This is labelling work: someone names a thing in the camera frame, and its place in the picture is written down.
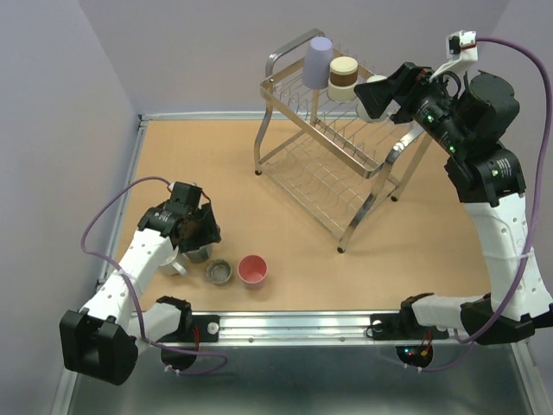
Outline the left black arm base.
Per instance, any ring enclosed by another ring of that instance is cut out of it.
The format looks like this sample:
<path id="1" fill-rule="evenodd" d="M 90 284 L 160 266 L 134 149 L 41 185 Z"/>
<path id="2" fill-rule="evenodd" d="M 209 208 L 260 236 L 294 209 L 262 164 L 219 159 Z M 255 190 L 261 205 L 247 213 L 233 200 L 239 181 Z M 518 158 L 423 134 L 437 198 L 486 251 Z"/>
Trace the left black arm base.
<path id="1" fill-rule="evenodd" d="M 220 316 L 192 314 L 163 317 L 160 322 L 145 318 L 146 336 L 156 342 L 216 343 L 219 341 Z"/>

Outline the steel-lined brown white cup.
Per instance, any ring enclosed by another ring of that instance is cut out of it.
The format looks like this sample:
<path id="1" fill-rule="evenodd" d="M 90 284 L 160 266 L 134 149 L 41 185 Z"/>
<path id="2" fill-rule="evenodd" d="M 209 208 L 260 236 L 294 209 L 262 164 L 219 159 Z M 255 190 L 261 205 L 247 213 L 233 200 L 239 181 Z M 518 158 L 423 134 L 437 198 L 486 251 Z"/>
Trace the steel-lined brown white cup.
<path id="1" fill-rule="evenodd" d="M 346 103 L 356 98 L 359 63 L 352 57 L 334 58 L 329 66 L 327 96 L 334 102 Z"/>

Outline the grey ceramic mug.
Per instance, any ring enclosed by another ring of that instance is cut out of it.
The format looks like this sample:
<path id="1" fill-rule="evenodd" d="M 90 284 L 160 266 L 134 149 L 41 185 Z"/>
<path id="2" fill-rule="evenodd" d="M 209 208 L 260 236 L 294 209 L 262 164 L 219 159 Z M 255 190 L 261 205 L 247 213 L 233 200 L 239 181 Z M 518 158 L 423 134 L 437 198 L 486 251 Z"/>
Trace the grey ceramic mug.
<path id="1" fill-rule="evenodd" d="M 202 246 L 196 250 L 187 251 L 184 255 L 190 260 L 193 264 L 201 264 L 208 261 L 213 255 L 213 245 L 208 244 Z"/>

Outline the metal wire dish rack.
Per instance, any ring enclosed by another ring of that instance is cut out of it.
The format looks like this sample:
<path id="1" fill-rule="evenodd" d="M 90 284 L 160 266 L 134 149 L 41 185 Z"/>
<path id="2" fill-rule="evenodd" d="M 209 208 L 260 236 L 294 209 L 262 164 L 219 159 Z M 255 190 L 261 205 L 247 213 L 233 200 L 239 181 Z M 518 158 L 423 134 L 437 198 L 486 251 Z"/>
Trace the metal wire dish rack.
<path id="1" fill-rule="evenodd" d="M 431 139 L 415 124 L 388 118 L 367 123 L 357 101 L 330 99 L 302 80 L 304 60 L 276 63 L 305 49 L 323 31 L 311 29 L 272 52 L 260 95 L 265 112 L 254 144 L 256 175 L 266 175 L 348 248 L 361 221 L 386 200 L 397 201 Z"/>

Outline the purple plastic cup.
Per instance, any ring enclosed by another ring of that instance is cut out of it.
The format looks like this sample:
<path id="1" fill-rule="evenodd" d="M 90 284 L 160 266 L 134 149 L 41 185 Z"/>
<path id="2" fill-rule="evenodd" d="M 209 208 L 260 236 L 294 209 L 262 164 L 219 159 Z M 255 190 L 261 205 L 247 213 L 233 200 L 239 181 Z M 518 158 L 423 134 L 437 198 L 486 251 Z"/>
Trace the purple plastic cup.
<path id="1" fill-rule="evenodd" d="M 309 41 L 302 70 L 302 83 L 312 90 L 327 87 L 330 63 L 334 58 L 333 43 L 324 36 Z"/>

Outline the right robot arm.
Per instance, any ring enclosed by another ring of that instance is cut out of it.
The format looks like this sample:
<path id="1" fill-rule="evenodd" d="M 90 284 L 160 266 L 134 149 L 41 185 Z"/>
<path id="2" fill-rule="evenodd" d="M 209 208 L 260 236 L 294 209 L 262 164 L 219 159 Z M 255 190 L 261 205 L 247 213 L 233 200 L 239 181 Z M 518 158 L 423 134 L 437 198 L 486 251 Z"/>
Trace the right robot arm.
<path id="1" fill-rule="evenodd" d="M 481 345 L 518 342 L 552 324 L 547 291 L 531 247 L 525 213 L 525 180 L 518 158 L 500 141 L 517 117 L 513 87 L 480 72 L 456 79 L 404 63 L 394 74 L 354 91 L 371 118 L 388 105 L 396 124 L 417 123 L 448 154 L 445 170 L 471 218 L 486 261 L 491 290 L 481 297 L 424 293 L 402 302 L 397 326 L 417 337 L 428 327 L 461 330 Z"/>

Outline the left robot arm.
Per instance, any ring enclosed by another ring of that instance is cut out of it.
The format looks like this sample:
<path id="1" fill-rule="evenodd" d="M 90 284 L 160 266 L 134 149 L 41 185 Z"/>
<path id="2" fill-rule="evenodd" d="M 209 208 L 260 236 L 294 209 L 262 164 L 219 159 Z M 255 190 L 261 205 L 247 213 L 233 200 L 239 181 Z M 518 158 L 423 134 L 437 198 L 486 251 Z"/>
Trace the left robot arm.
<path id="1" fill-rule="evenodd" d="M 177 375 L 190 374 L 199 356 L 227 359 L 200 350 L 205 328 L 194 321 L 188 301 L 164 296 L 148 310 L 140 306 L 140 295 L 160 267 L 180 253 L 221 240 L 212 203 L 201 201 L 203 188 L 185 182 L 171 182 L 167 188 L 169 198 L 138 221 L 121 260 L 104 258 L 113 270 L 93 297 L 61 318 L 65 369 L 119 386 L 150 347 L 184 356 L 184 361 L 165 367 Z"/>

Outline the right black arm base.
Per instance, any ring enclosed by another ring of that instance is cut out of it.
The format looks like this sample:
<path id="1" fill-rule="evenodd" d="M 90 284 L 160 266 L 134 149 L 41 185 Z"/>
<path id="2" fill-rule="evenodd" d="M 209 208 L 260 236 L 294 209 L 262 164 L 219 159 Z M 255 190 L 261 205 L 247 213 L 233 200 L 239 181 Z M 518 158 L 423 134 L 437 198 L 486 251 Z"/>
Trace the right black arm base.
<path id="1" fill-rule="evenodd" d="M 402 312 L 373 314 L 371 326 L 372 338 L 378 341 L 422 340 L 425 335 L 432 335 L 433 340 L 449 338 L 447 330 L 422 326 Z"/>

